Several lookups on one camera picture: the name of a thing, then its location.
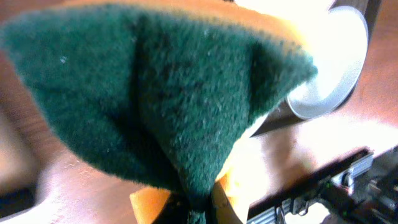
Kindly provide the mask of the green and yellow sponge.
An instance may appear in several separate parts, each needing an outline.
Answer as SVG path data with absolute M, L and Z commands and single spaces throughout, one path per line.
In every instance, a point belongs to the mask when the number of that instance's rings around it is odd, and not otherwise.
M 176 195 L 159 223 L 215 223 L 234 143 L 318 72 L 292 23 L 224 1 L 73 1 L 6 20 L 1 48 L 72 152 Z

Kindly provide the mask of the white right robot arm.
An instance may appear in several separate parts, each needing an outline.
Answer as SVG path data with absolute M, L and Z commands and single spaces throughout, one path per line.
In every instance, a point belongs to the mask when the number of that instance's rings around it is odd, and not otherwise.
M 397 148 L 380 156 L 362 148 L 328 164 L 255 203 L 248 223 L 285 223 L 316 203 L 345 223 L 397 223 Z

